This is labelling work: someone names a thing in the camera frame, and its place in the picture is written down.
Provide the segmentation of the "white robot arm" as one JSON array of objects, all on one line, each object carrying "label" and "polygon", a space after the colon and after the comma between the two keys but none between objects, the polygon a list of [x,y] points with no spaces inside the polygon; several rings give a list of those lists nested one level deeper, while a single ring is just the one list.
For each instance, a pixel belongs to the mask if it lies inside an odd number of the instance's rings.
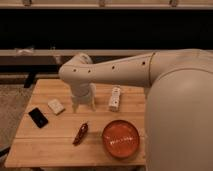
[{"label": "white robot arm", "polygon": [[97,64],[80,53],[59,77],[77,104],[91,100],[93,83],[147,89],[147,171],[213,171],[213,53],[165,50]]}]

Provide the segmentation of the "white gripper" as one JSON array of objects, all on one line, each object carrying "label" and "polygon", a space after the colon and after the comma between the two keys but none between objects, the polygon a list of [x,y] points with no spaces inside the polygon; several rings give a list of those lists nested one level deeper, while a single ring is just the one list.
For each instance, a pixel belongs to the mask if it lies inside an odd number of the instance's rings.
[{"label": "white gripper", "polygon": [[72,108],[76,113],[79,103],[89,103],[89,107],[95,111],[95,85],[93,83],[74,84],[70,86],[72,92]]}]

